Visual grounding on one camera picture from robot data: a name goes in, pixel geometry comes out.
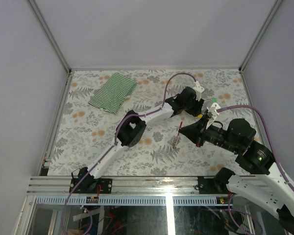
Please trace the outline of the silver keys bunch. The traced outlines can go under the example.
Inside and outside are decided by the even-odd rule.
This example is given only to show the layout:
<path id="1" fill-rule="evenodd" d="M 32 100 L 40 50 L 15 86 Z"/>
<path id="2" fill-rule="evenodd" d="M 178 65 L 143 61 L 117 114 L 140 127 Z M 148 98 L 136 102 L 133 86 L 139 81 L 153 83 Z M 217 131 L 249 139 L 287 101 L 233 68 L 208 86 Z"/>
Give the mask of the silver keys bunch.
<path id="1" fill-rule="evenodd" d="M 180 142 L 180 136 L 175 137 L 173 142 L 172 142 L 172 148 L 176 149 L 179 142 Z"/>

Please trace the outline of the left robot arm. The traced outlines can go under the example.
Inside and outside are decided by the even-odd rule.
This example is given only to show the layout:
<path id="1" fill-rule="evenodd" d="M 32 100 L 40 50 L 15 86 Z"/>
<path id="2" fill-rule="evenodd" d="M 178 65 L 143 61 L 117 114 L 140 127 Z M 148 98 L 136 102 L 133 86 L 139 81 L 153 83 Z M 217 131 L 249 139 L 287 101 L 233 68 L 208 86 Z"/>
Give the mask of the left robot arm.
<path id="1" fill-rule="evenodd" d="M 176 96 L 165 98 L 159 106 L 146 112 L 137 113 L 134 110 L 127 112 L 105 151 L 91 165 L 81 168 L 78 175 L 72 177 L 70 192 L 101 192 L 100 178 L 108 166 L 125 150 L 139 143 L 147 126 L 179 115 L 183 111 L 197 117 L 204 103 L 201 98 L 203 92 L 204 88 L 197 84 L 192 88 L 184 88 Z"/>

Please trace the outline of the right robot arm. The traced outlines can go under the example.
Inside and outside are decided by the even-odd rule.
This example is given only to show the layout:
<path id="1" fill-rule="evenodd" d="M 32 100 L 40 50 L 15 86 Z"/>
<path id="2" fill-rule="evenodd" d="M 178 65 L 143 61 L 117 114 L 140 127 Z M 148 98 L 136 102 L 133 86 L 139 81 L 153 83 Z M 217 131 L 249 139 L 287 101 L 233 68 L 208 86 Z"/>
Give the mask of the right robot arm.
<path id="1" fill-rule="evenodd" d="M 245 171 L 271 187 L 268 193 L 247 182 L 232 170 L 223 167 L 214 176 L 214 189 L 219 193 L 228 191 L 245 197 L 262 207 L 286 231 L 294 235 L 294 192 L 287 186 L 279 172 L 273 153 L 254 140 L 256 130 L 243 118 L 233 119 L 227 130 L 208 125 L 208 116 L 179 129 L 197 147 L 205 142 L 234 153 L 236 163 Z"/>

